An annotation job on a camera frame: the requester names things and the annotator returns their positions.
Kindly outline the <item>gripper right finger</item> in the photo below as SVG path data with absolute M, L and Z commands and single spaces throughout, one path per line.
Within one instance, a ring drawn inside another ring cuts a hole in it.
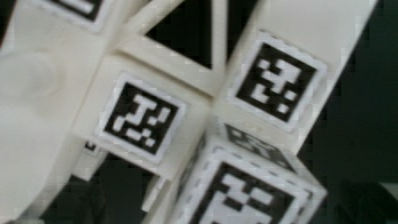
M 380 183 L 341 182 L 334 224 L 398 224 L 398 198 Z

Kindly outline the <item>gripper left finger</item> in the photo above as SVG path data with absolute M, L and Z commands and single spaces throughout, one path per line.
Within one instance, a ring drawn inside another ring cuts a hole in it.
M 40 219 L 44 224 L 106 224 L 106 198 L 97 184 L 69 180 Z

